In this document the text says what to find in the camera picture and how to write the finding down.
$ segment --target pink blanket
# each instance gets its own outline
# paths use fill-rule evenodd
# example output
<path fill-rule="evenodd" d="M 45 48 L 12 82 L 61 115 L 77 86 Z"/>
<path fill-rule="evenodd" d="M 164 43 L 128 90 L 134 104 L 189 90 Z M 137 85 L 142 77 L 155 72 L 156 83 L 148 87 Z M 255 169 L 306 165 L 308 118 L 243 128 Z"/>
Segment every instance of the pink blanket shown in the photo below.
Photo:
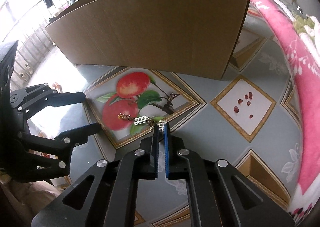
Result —
<path fill-rule="evenodd" d="M 297 222 L 320 197 L 320 71 L 293 28 L 273 0 L 251 0 L 277 37 L 297 86 L 303 121 L 303 152 L 298 185 L 288 211 Z"/>

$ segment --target cardboard box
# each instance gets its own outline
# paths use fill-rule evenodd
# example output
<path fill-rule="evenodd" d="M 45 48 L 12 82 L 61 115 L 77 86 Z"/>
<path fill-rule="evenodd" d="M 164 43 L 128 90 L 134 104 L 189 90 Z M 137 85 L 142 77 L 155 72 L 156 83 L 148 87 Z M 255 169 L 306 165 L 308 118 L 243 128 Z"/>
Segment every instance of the cardboard box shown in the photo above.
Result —
<path fill-rule="evenodd" d="M 79 0 L 46 30 L 68 60 L 220 80 L 250 0 Z"/>

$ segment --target beige fabric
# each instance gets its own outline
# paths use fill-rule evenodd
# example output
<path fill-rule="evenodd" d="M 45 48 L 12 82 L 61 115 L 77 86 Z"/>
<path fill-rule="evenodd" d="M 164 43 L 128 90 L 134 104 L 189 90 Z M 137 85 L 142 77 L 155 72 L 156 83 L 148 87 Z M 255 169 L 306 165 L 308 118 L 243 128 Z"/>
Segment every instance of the beige fabric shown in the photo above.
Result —
<path fill-rule="evenodd" d="M 0 183 L 5 195 L 20 218 L 28 225 L 33 217 L 61 192 L 45 181 Z"/>

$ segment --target silver screw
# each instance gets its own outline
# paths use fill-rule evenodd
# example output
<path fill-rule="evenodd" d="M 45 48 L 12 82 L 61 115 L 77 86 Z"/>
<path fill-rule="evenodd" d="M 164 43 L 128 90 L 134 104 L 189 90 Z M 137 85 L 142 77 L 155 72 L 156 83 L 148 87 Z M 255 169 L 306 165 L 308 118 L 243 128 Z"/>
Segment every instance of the silver screw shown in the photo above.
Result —
<path fill-rule="evenodd" d="M 104 159 L 101 159 L 97 162 L 98 167 L 105 167 L 108 164 L 108 162 Z"/>
<path fill-rule="evenodd" d="M 179 154 L 182 156 L 186 156 L 189 154 L 189 150 L 188 149 L 180 149 Z"/>
<path fill-rule="evenodd" d="M 134 152 L 134 154 L 135 154 L 136 156 L 142 156 L 142 155 L 144 155 L 144 153 L 145 153 L 145 151 L 142 150 L 142 149 L 138 149 L 138 150 L 136 150 L 136 151 Z"/>
<path fill-rule="evenodd" d="M 228 165 L 228 162 L 224 159 L 220 159 L 218 161 L 218 166 L 221 166 L 221 167 L 226 167 Z"/>
<path fill-rule="evenodd" d="M 60 167 L 60 168 L 65 168 L 65 167 L 66 167 L 66 163 L 63 162 L 63 161 L 60 161 L 60 162 L 59 162 L 59 167 Z"/>

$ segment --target red apple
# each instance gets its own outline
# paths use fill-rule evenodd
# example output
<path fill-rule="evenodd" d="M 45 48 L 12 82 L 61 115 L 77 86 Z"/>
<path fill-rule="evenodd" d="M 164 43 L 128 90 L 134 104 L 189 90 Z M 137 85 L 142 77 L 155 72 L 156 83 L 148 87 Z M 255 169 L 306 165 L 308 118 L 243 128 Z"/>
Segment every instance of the red apple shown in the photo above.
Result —
<path fill-rule="evenodd" d="M 135 118 L 138 115 L 139 109 L 135 101 L 122 99 L 112 103 L 110 102 L 118 97 L 117 94 L 113 95 L 104 105 L 102 110 L 102 121 L 111 130 L 122 130 L 129 127 L 134 120 L 119 119 L 120 113 L 130 115 Z"/>
<path fill-rule="evenodd" d="M 143 93 L 150 85 L 150 78 L 144 72 L 133 72 L 123 76 L 117 83 L 117 94 L 128 99 Z"/>

